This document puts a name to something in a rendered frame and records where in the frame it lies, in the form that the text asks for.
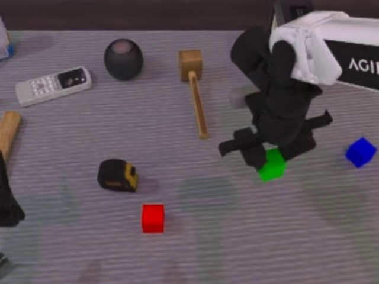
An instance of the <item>cube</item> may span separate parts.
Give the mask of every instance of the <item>cube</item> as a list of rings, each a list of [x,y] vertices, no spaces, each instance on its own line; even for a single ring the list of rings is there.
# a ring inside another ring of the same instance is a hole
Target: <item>cube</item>
[[[263,182],[280,178],[285,171],[286,162],[282,157],[279,149],[270,149],[266,152],[267,162],[261,170],[258,171]]]
[[[142,205],[142,231],[163,233],[165,229],[165,209],[163,204]]]
[[[345,153],[345,157],[360,168],[367,164],[375,155],[377,149],[364,137],[350,145]]]

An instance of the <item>hammer head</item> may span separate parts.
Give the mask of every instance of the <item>hammer head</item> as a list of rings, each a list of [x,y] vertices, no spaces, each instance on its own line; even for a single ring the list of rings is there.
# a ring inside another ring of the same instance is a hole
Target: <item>hammer head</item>
[[[180,79],[182,82],[189,81],[188,73],[194,71],[198,80],[203,73],[203,58],[201,50],[179,51]]]

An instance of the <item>blue cube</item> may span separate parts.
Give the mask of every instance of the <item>blue cube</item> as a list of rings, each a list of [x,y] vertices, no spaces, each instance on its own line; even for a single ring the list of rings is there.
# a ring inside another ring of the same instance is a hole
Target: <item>blue cube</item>
[[[364,137],[350,145],[345,157],[357,168],[367,164],[375,155],[377,149]]]

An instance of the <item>red cube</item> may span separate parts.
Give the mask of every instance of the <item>red cube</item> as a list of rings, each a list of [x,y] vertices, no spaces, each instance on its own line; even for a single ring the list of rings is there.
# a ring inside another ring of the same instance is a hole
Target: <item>red cube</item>
[[[165,208],[163,204],[142,205],[142,231],[163,233],[165,229]]]

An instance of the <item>hammer handle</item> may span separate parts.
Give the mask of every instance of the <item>hammer handle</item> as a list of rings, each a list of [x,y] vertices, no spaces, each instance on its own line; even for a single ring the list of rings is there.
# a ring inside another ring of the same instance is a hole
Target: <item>hammer handle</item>
[[[207,123],[205,122],[204,110],[203,110],[203,105],[200,99],[196,73],[194,71],[189,71],[188,78],[189,78],[189,83],[191,84],[192,97],[194,100],[194,108],[195,108],[196,119],[197,119],[197,127],[199,130],[199,137],[200,139],[207,139],[208,138]]]
[[[4,112],[0,121],[0,151],[6,162],[16,136],[18,126],[21,123],[21,115],[15,111]]]

